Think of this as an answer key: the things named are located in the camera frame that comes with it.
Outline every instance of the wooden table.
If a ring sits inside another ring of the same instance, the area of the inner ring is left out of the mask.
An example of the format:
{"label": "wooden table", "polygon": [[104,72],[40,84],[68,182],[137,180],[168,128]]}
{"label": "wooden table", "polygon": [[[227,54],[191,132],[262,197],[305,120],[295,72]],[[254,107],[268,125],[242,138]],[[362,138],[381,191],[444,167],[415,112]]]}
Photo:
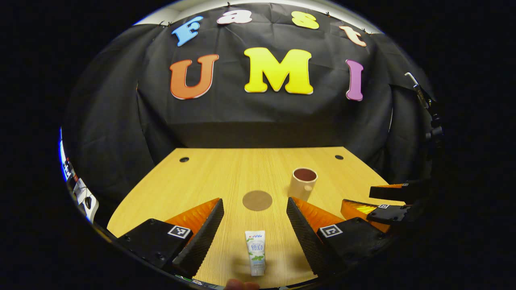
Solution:
{"label": "wooden table", "polygon": [[[180,162],[182,157],[189,161]],[[297,167],[309,167],[318,174],[308,202],[339,217],[343,198],[403,205],[369,198],[370,186],[387,182],[344,147],[178,148],[129,192],[107,228],[120,237],[149,218],[165,221],[220,197],[224,217],[195,279],[225,285],[229,278],[237,278],[267,288],[316,278],[286,214],[287,189]],[[269,193],[271,207],[259,212],[244,207],[243,196],[253,190]],[[244,231],[257,230],[266,232],[267,268],[264,276],[252,277]]]}

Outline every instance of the toothpaste tube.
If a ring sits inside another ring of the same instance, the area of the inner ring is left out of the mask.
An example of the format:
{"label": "toothpaste tube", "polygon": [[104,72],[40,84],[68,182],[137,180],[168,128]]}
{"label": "toothpaste tube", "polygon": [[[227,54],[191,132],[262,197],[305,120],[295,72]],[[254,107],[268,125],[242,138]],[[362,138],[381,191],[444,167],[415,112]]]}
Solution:
{"label": "toothpaste tube", "polygon": [[265,273],[265,231],[246,231],[251,276]]}

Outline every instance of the letter m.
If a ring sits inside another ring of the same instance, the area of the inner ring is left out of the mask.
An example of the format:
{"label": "letter m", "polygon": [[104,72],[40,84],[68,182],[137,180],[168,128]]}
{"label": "letter m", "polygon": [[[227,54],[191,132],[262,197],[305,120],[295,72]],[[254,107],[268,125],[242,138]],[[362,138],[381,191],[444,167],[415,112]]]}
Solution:
{"label": "letter m", "polygon": [[287,75],[290,76],[285,90],[289,93],[312,94],[314,88],[310,85],[308,76],[308,60],[312,54],[304,50],[290,50],[279,63],[274,55],[265,47],[246,49],[244,54],[250,58],[251,71],[249,83],[245,91],[249,93],[263,93],[267,91],[267,84],[263,82],[263,75],[267,77],[274,91],[279,91]]}

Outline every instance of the beige cup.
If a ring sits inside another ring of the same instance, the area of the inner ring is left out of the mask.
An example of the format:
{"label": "beige cup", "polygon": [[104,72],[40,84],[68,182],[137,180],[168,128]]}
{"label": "beige cup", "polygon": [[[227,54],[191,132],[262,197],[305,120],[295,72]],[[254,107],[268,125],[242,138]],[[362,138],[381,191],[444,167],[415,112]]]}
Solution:
{"label": "beige cup", "polygon": [[317,173],[310,168],[299,167],[294,169],[292,171],[291,184],[288,188],[288,196],[308,201],[317,177]]}

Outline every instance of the pink letter i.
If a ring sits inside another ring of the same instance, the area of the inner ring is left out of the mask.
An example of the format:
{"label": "pink letter i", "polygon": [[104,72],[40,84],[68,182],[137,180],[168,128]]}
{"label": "pink letter i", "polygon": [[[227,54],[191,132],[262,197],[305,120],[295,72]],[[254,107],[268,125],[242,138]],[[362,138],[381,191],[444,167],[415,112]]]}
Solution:
{"label": "pink letter i", "polygon": [[346,92],[348,100],[361,101],[362,92],[360,91],[362,86],[362,71],[364,67],[354,60],[346,60],[346,64],[349,67],[349,90]]}

